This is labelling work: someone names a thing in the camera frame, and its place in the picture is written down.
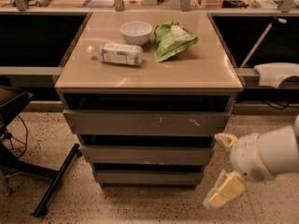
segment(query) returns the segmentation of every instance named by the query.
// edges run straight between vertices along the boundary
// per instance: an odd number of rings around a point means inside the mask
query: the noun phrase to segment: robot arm
[[[299,173],[299,115],[293,126],[269,133],[251,133],[237,139],[217,133],[218,143],[230,149],[233,172],[221,172],[214,188],[204,199],[204,207],[217,209],[246,189],[247,181],[274,180],[277,175]]]

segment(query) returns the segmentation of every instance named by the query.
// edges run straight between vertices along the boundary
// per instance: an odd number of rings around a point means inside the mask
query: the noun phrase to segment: floor
[[[76,142],[61,112],[21,113],[29,130],[28,149],[23,161],[59,169]],[[292,124],[295,115],[231,116],[227,133],[237,136],[265,133]],[[8,129],[24,139],[25,130],[16,118]],[[222,209],[209,211],[202,201],[214,185],[220,171],[230,170],[228,153],[216,145],[204,178],[196,189],[162,187],[106,187],[94,181],[92,169],[83,157],[75,158],[62,184],[49,202],[48,213],[41,218],[35,211],[50,181],[33,175],[15,175],[9,179],[13,189],[6,196],[0,185],[0,223],[298,223],[299,174],[281,175],[275,181],[249,184],[239,198]]]

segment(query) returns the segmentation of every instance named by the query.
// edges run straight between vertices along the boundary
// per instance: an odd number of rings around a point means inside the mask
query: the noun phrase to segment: plastic bottle
[[[140,65],[143,49],[139,46],[117,43],[102,43],[96,47],[88,47],[88,52],[96,52],[102,63],[123,63]]]

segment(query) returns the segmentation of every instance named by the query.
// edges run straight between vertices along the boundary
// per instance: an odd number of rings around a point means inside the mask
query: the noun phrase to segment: green chip bag
[[[197,36],[178,25],[175,20],[170,20],[158,25],[154,32],[156,63],[182,52],[197,42]]]

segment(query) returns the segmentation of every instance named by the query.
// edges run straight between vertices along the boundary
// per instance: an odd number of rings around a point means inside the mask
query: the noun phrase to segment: bowl
[[[143,21],[131,21],[121,27],[121,34],[129,45],[143,46],[150,40],[152,27]]]

